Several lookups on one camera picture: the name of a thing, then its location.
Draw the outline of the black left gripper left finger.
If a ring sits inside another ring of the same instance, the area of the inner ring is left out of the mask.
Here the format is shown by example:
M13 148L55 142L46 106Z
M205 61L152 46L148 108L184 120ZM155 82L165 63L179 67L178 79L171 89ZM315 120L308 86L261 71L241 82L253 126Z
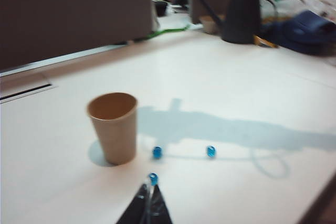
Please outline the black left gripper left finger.
M146 223L149 196L149 186L142 184L116 223Z

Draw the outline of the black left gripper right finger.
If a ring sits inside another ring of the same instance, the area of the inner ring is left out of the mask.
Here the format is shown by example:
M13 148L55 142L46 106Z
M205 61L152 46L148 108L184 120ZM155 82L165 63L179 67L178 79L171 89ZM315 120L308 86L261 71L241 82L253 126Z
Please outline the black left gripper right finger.
M151 223L172 224L169 210L158 185L154 186L151 197Z

